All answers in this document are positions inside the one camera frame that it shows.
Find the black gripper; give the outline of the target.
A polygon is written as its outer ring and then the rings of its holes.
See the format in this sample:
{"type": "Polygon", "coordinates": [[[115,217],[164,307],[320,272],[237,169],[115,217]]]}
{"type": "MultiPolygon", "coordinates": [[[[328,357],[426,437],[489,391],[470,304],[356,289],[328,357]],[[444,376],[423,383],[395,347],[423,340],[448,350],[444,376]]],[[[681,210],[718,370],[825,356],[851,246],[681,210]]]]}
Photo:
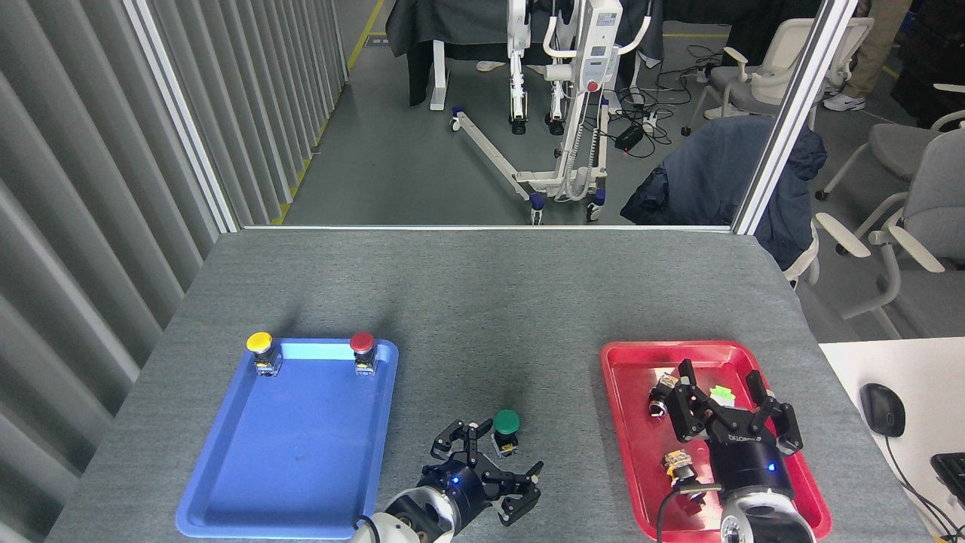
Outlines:
{"type": "Polygon", "coordinates": [[[443,502],[423,506],[425,527],[421,538],[438,538],[444,532],[458,534],[490,505],[503,526],[511,526],[535,507],[541,497],[538,475],[544,461],[537,461],[524,474],[501,471],[479,449],[478,440],[492,429],[456,419],[432,441],[430,454],[441,461],[421,468],[419,487],[440,492],[443,502]]]}
{"type": "Polygon", "coordinates": [[[721,486],[722,505],[754,492],[775,492],[788,499],[794,490],[785,457],[803,448],[803,440],[789,403],[779,402],[763,382],[761,371],[747,374],[746,385],[755,409],[748,425],[751,435],[731,432],[720,422],[721,404],[699,389],[691,360],[678,367],[679,381],[669,396],[669,419],[679,443],[707,440],[714,481],[721,486]],[[766,430],[772,420],[774,436],[766,430]]]}

